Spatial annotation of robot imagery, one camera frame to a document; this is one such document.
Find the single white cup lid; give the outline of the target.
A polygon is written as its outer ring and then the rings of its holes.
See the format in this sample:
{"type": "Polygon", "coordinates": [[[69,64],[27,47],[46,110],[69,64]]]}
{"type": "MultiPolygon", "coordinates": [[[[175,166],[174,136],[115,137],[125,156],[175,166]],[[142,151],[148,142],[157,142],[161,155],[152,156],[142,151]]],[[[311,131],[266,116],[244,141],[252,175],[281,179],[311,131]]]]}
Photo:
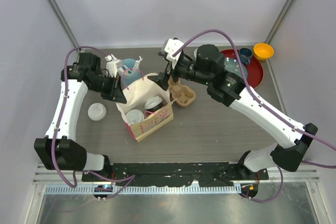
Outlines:
{"type": "Polygon", "coordinates": [[[125,116],[129,125],[140,123],[145,119],[144,113],[138,109],[130,110],[125,116]]]}

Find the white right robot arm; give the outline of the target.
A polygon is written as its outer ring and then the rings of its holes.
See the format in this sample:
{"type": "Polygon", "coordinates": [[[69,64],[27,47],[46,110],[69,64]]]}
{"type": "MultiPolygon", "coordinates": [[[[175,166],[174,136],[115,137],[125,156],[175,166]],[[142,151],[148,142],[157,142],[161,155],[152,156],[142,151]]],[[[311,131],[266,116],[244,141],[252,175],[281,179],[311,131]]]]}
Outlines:
{"type": "Polygon", "coordinates": [[[184,52],[174,53],[183,45],[177,39],[168,39],[158,53],[167,62],[164,72],[149,77],[163,90],[168,81],[182,78],[207,86],[212,99],[250,118],[275,140],[276,144],[257,150],[246,151],[232,171],[233,178],[250,179],[256,172],[280,167],[295,172],[308,150],[317,127],[303,125],[286,117],[282,112],[261,98],[243,78],[225,69],[226,59],[214,45],[202,45],[191,59],[184,52]]]}

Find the red round tray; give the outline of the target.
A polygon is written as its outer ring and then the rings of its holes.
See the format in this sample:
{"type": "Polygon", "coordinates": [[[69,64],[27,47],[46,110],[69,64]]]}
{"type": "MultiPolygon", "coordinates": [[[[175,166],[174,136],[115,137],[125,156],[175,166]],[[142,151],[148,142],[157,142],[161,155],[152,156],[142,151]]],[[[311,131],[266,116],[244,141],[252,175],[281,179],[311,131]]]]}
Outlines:
{"type": "MultiPolygon", "coordinates": [[[[221,53],[224,55],[224,57],[234,58],[236,59],[235,53],[232,49],[225,49],[221,51],[221,53]]],[[[263,78],[264,78],[264,69],[261,65],[261,63],[253,56],[251,59],[250,65],[244,65],[248,71],[248,84],[252,88],[258,87],[263,78]]]]}

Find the dark blue ceramic mug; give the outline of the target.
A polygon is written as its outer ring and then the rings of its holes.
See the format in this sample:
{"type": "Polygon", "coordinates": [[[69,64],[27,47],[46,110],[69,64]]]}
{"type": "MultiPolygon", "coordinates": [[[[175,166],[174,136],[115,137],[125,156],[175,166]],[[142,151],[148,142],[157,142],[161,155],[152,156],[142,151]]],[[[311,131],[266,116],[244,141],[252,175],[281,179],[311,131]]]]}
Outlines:
{"type": "Polygon", "coordinates": [[[250,65],[253,57],[253,52],[248,48],[241,48],[238,50],[239,58],[242,64],[250,65]]]}

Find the light blue straw cup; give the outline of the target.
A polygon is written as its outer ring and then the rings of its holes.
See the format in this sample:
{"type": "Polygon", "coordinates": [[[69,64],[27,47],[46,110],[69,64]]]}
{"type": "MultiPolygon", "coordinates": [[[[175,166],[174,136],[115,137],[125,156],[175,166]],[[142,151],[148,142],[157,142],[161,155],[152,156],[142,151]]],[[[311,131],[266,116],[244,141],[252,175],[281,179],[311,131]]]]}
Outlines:
{"type": "Polygon", "coordinates": [[[124,87],[129,86],[133,82],[142,78],[142,72],[140,70],[140,62],[142,58],[139,57],[138,60],[134,59],[124,59],[122,66],[122,84],[124,87]]]}

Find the dark blue ceramic plate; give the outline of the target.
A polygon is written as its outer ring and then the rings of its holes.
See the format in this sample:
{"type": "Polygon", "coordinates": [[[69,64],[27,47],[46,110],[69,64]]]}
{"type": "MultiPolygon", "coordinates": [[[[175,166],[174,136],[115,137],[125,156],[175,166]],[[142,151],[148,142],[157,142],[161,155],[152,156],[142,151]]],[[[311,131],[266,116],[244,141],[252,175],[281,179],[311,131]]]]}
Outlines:
{"type": "Polygon", "coordinates": [[[248,71],[244,65],[242,65],[243,71],[240,70],[238,61],[234,58],[225,57],[225,70],[232,72],[241,78],[243,77],[242,73],[244,73],[245,78],[248,78],[248,71]]]}

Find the pink kraft paper bag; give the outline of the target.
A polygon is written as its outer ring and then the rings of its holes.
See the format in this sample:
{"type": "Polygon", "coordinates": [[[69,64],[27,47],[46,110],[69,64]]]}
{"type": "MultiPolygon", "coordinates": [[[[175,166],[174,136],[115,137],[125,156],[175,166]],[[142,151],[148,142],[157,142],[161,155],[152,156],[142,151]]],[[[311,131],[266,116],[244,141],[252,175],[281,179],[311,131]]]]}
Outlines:
{"type": "Polygon", "coordinates": [[[130,136],[137,142],[163,127],[174,119],[169,91],[163,90],[150,80],[156,73],[142,75],[130,85],[121,77],[126,104],[117,103],[121,117],[130,136]]]}

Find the brown cardboard cup carrier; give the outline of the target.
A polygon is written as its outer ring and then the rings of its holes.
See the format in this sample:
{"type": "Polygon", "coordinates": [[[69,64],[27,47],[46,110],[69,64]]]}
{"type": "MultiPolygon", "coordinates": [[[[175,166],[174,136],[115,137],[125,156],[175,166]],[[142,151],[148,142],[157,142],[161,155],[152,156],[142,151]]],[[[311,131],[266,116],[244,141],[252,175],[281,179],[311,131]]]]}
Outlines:
{"type": "Polygon", "coordinates": [[[182,85],[180,80],[174,82],[170,77],[168,84],[170,95],[177,105],[187,107],[195,101],[196,93],[190,87],[182,85]]]}

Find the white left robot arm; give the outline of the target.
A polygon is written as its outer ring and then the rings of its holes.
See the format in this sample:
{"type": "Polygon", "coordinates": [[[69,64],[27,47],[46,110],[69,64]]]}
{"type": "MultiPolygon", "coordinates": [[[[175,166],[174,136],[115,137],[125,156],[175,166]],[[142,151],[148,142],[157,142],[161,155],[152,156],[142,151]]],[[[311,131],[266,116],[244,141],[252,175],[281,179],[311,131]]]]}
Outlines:
{"type": "Polygon", "coordinates": [[[106,76],[102,73],[101,59],[88,52],[80,53],[78,62],[61,71],[61,92],[54,118],[45,137],[34,142],[34,149],[47,170],[92,170],[102,182],[111,177],[107,156],[88,153],[76,143],[79,112],[88,91],[99,93],[105,100],[127,102],[118,73],[122,60],[108,55],[106,61],[106,76]]]}

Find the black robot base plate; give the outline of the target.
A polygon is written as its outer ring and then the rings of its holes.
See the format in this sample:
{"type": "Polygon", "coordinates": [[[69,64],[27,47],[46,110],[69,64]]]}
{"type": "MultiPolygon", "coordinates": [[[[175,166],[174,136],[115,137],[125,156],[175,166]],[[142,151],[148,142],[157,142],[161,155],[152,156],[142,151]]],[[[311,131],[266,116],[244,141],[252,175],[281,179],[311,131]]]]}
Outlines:
{"type": "Polygon", "coordinates": [[[133,187],[188,187],[198,181],[201,187],[230,186],[235,180],[268,180],[266,169],[256,173],[242,172],[239,164],[203,163],[114,163],[96,173],[108,179],[121,180],[132,175],[133,187]]]}

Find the mint green ceramic bowl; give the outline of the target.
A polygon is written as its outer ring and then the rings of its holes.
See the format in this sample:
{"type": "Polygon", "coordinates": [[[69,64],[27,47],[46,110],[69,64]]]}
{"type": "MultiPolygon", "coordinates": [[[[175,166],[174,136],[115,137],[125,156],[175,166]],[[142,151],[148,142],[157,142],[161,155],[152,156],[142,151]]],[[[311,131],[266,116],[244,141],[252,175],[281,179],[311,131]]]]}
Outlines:
{"type": "Polygon", "coordinates": [[[197,57],[198,57],[198,47],[197,48],[195,48],[195,50],[194,50],[194,52],[193,52],[193,56],[194,56],[194,58],[196,59],[197,57]]]}

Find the black paper coffee cup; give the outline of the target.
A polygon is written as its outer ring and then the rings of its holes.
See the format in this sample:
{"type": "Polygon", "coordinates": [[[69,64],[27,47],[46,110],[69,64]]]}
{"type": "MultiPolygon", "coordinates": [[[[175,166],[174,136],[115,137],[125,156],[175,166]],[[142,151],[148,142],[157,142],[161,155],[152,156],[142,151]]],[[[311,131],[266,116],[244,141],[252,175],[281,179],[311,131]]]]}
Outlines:
{"type": "Polygon", "coordinates": [[[151,104],[146,103],[144,105],[144,108],[145,108],[146,111],[153,112],[153,113],[155,111],[161,109],[162,107],[163,107],[163,103],[162,102],[160,102],[160,103],[156,102],[156,103],[151,103],[151,104]]]}

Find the orange bowl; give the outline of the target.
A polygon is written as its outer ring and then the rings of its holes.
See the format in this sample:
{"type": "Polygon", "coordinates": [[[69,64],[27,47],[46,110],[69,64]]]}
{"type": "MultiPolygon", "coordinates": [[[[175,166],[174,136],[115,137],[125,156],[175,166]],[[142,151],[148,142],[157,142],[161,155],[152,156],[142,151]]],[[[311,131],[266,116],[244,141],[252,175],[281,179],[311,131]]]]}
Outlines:
{"type": "Polygon", "coordinates": [[[274,49],[266,43],[258,43],[253,48],[254,57],[258,60],[268,60],[274,55],[274,49]]]}

